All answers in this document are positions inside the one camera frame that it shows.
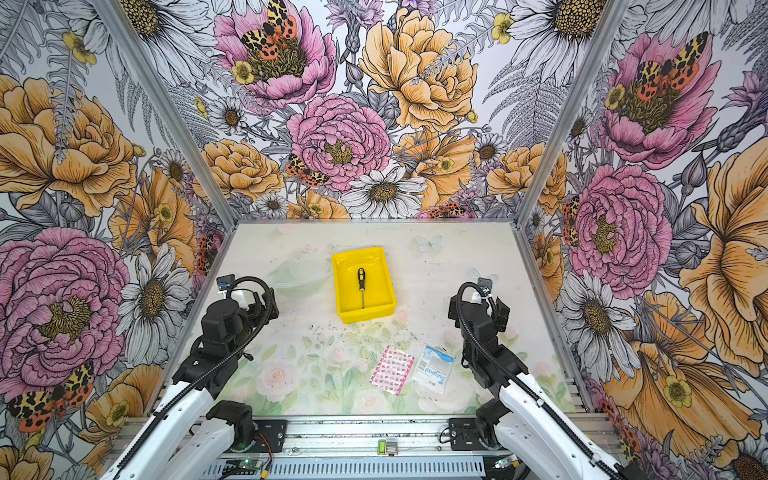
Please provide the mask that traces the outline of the black yellow screwdriver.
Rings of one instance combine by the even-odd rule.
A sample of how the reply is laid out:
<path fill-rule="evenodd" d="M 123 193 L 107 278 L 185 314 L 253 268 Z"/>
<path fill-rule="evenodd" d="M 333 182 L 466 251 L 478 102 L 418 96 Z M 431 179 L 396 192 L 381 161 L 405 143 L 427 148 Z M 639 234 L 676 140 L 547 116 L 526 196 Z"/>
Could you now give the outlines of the black yellow screwdriver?
<path fill-rule="evenodd" d="M 357 270 L 358 290 L 360 292 L 360 308 L 365 308 L 366 271 L 364 268 Z"/>

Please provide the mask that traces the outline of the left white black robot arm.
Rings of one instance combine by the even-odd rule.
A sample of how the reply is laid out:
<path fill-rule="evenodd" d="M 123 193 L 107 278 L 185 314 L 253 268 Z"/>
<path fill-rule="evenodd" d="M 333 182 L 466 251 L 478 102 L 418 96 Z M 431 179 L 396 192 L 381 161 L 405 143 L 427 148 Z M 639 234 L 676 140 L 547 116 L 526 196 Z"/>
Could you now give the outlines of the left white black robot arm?
<path fill-rule="evenodd" d="M 246 308 L 231 297 L 212 303 L 160 405 L 103 477 L 193 478 L 226 450 L 250 447 L 256 437 L 252 409 L 217 397 L 245 347 L 278 313 L 275 307 L 269 293 Z"/>

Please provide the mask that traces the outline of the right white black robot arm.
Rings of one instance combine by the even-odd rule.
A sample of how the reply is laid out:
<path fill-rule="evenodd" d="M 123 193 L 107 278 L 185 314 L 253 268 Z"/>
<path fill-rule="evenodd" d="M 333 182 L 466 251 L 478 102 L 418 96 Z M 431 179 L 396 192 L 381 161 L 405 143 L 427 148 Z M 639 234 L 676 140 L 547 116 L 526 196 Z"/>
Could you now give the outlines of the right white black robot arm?
<path fill-rule="evenodd" d="M 448 318 L 463 339 L 462 366 L 492 399 L 476 410 L 481 442 L 516 455 L 540 479 L 645 479 L 636 464 L 619 460 L 590 439 L 545 394 L 528 367 L 498 340 L 509 309 L 451 298 Z"/>

